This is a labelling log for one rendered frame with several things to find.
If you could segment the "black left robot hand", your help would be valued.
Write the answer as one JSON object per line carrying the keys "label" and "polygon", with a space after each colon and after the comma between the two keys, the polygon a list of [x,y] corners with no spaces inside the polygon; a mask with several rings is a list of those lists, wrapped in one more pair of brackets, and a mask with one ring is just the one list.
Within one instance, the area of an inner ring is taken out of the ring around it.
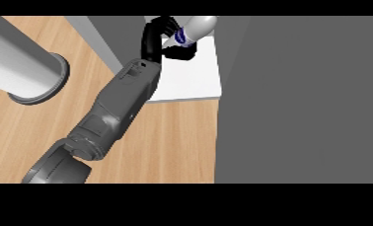
{"label": "black left robot hand", "polygon": [[170,37],[181,29],[175,19],[170,16],[159,16],[144,27],[141,36],[141,58],[147,61],[160,63],[161,57],[173,60],[188,61],[195,54],[195,44],[188,47],[167,46],[161,47],[161,35]]}

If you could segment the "grey cabinet side panel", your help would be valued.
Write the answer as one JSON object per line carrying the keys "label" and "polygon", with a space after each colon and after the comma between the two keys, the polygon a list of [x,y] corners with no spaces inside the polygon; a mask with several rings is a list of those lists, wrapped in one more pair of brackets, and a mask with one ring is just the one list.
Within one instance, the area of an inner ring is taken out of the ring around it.
{"label": "grey cabinet side panel", "polygon": [[89,48],[113,74],[139,58],[142,16],[66,16]]}

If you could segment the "white cabinet shelf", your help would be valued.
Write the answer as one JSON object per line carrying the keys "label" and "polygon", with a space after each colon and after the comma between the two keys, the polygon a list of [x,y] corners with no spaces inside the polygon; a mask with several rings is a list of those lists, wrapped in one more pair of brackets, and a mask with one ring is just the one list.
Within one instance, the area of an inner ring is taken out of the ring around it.
{"label": "white cabinet shelf", "polygon": [[195,42],[191,60],[161,57],[161,73],[150,103],[218,99],[219,73],[215,54],[213,30]]}

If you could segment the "large dark grey cabinet door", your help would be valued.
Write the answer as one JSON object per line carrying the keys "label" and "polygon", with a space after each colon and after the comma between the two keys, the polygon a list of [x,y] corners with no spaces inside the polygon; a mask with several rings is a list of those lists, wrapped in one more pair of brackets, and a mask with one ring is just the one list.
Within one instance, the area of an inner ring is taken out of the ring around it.
{"label": "large dark grey cabinet door", "polygon": [[373,18],[250,20],[218,106],[220,183],[373,183]]}

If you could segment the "white cylinder with grey base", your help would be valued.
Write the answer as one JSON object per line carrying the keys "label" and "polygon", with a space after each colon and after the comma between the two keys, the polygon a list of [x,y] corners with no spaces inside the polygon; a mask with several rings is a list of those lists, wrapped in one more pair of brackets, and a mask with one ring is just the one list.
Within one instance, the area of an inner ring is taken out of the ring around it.
{"label": "white cylinder with grey base", "polygon": [[69,76],[66,59],[41,46],[0,17],[0,90],[20,105],[45,102]]}

